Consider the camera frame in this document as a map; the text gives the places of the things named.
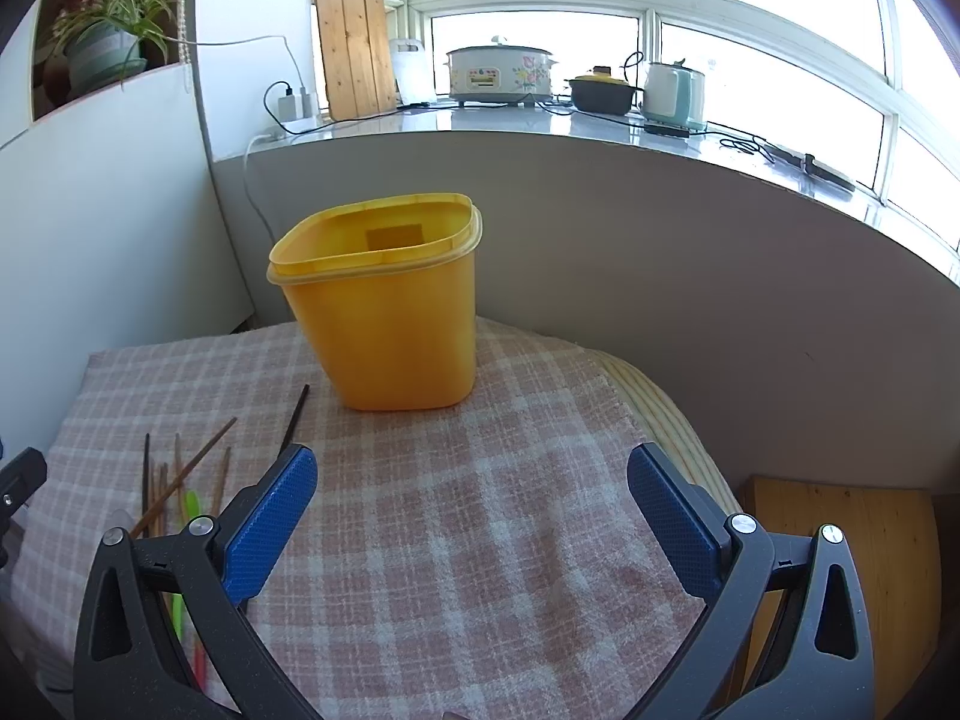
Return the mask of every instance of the metal bolt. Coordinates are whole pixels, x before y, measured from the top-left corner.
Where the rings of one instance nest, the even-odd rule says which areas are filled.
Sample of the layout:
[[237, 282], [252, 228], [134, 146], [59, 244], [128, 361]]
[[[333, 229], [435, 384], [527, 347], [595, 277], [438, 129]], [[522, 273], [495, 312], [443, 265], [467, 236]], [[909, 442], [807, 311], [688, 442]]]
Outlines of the metal bolt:
[[820, 528], [820, 533], [824, 535], [824, 538], [832, 544], [839, 544], [843, 541], [843, 531], [841, 531], [836, 525], [824, 525], [823, 528]]
[[736, 514], [731, 519], [730, 524], [733, 525], [733, 530], [738, 533], [752, 533], [757, 529], [757, 521], [749, 514]]
[[213, 530], [213, 520], [209, 517], [197, 517], [191, 520], [189, 529], [193, 536], [206, 536]]
[[104, 533], [104, 544], [109, 547], [119, 544], [121, 541], [123, 541], [123, 528], [110, 528], [107, 533]]

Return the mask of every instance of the bucket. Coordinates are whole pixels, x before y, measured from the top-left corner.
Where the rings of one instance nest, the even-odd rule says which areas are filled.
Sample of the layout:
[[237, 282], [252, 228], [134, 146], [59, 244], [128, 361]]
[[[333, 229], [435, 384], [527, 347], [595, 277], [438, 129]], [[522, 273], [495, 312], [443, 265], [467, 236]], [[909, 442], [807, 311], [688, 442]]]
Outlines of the bucket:
[[473, 250], [462, 194], [405, 194], [301, 221], [270, 252], [280, 285], [344, 405], [436, 409], [476, 373]]

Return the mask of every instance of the electric kettle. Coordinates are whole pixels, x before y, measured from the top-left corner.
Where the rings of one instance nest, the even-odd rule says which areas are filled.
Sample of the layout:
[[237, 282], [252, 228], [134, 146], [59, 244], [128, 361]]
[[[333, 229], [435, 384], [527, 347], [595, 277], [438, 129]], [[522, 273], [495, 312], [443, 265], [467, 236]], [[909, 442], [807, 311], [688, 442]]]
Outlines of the electric kettle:
[[700, 71], [684, 67], [683, 62], [684, 59], [672, 65], [651, 63], [640, 112], [649, 122], [702, 132], [707, 129], [704, 119], [707, 78]]

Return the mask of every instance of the blue gripper pad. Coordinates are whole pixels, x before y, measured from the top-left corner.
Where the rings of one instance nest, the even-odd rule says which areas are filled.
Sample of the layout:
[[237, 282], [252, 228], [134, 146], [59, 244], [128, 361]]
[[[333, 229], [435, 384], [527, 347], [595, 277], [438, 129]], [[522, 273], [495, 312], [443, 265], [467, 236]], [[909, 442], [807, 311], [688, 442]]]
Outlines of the blue gripper pad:
[[[644, 443], [630, 453], [627, 485], [683, 589], [712, 603], [723, 584], [722, 551], [730, 545], [728, 536], [723, 539], [723, 520], [655, 443]], [[712, 522], [707, 524], [705, 518]]]
[[240, 604], [258, 594], [317, 489], [317, 458], [296, 452], [224, 550], [223, 585]]

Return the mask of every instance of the plaid tablecloth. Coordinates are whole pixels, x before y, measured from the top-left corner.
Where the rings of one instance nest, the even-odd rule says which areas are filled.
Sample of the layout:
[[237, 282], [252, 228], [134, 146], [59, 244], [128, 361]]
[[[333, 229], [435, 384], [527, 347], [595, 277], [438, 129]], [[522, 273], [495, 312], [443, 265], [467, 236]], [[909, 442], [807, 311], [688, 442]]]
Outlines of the plaid tablecloth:
[[571, 343], [479, 320], [477, 353], [466, 401], [413, 413], [344, 409], [296, 324], [94, 355], [11, 603], [72, 659], [98, 538], [139, 509], [144, 434], [155, 461], [177, 432], [190, 457], [236, 415], [189, 480], [209, 505], [231, 445], [229, 500], [309, 383], [295, 440], [318, 491], [250, 619], [310, 703], [329, 720], [620, 720], [702, 608], [627, 490], [642, 429]]

